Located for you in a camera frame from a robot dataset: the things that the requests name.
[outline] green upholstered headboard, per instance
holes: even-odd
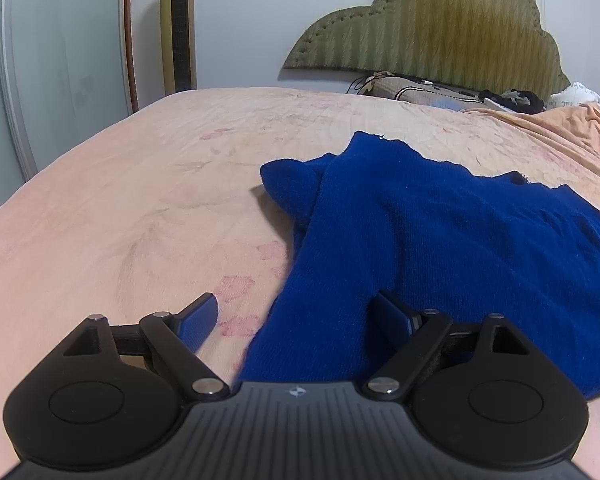
[[[375,0],[338,10],[306,30],[285,68],[388,71],[543,99],[569,85],[533,0]]]

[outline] bed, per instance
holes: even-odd
[[[273,88],[163,99],[56,160],[0,208],[0,475],[16,463],[6,396],[88,314],[135,323],[212,291],[219,323],[199,356],[231,381],[292,251],[292,225],[259,167],[339,153],[356,130],[474,174],[569,184],[600,209],[594,105],[524,116]],[[600,479],[600,399],[575,460]]]

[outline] tower fan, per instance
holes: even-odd
[[[160,0],[164,92],[197,88],[193,0]]]

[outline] blue towel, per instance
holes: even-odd
[[[295,221],[295,259],[241,379],[368,378],[395,352],[367,311],[386,289],[458,321],[501,312],[600,393],[600,211],[568,186],[476,177],[362,132],[260,173]]]

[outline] metal screw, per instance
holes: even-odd
[[[400,388],[400,383],[391,377],[375,377],[366,386],[376,394],[392,394]]]
[[[191,385],[191,387],[197,394],[213,395],[222,391],[224,388],[224,383],[220,379],[209,377],[205,379],[198,379]]]

